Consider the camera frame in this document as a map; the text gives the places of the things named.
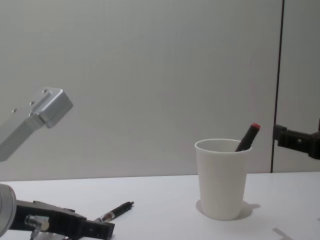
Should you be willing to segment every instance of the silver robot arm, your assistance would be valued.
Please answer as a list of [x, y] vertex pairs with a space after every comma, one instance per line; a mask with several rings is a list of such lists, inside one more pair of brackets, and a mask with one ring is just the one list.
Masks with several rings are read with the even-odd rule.
[[46, 87], [25, 107], [15, 108], [0, 125], [0, 162], [6, 161], [35, 130], [43, 125], [54, 127], [72, 107], [62, 89]]

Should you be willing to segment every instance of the pen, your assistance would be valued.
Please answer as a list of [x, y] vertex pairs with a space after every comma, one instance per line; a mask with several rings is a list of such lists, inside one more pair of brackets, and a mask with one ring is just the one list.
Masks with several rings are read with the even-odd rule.
[[[101, 217], [98, 217], [95, 219], [95, 222], [100, 222], [100, 223], [108, 223], [111, 220], [121, 216], [122, 214], [128, 212], [130, 209], [132, 209], [134, 202], [133, 201], [128, 201], [115, 209], [107, 212], [106, 214], [102, 215]], [[66, 236], [63, 240], [71, 240], [70, 237]]]
[[251, 144], [253, 143], [253, 141], [255, 140], [255, 137], [258, 134], [259, 130], [260, 130], [260, 125], [255, 122], [252, 123], [235, 151], [240, 152], [240, 151], [248, 150], [251, 147]]

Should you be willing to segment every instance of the white table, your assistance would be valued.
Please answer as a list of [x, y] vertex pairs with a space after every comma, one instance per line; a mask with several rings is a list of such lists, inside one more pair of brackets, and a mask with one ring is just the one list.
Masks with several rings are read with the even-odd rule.
[[[252, 214], [216, 221], [196, 209], [197, 176], [5, 182], [17, 199], [75, 209], [95, 219], [134, 201], [115, 219], [114, 240], [319, 240], [320, 172], [248, 174], [244, 200]], [[250, 207], [243, 216], [250, 213]], [[2, 240], [27, 240], [8, 231]]]

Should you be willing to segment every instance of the cup rim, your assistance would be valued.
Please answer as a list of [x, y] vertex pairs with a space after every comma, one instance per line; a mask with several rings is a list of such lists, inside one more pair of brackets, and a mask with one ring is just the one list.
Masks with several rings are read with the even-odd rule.
[[207, 141], [217, 141], [217, 140], [223, 140], [223, 141], [232, 141], [232, 142], [237, 142], [237, 143], [240, 143], [240, 140], [236, 140], [236, 139], [229, 139], [229, 138], [209, 138], [209, 139], [203, 139], [203, 140], [200, 140], [200, 141], [197, 141], [195, 144], [194, 144], [194, 147], [195, 149], [197, 150], [200, 150], [200, 151], [203, 151], [203, 152], [207, 152], [207, 153], [213, 153], [213, 154], [245, 154], [247, 152], [250, 152], [252, 150], [252, 146], [247, 149], [247, 150], [244, 150], [244, 151], [211, 151], [211, 150], [206, 150], [206, 149], [203, 149], [201, 147], [198, 147], [198, 144], [200, 143], [203, 143], [203, 142], [207, 142]]

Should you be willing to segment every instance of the paper cup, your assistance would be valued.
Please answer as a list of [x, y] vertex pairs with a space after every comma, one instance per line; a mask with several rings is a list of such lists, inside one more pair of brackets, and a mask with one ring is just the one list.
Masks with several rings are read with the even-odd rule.
[[234, 220], [241, 211], [252, 147], [235, 152], [239, 142], [205, 139], [195, 144], [200, 202], [209, 218]]

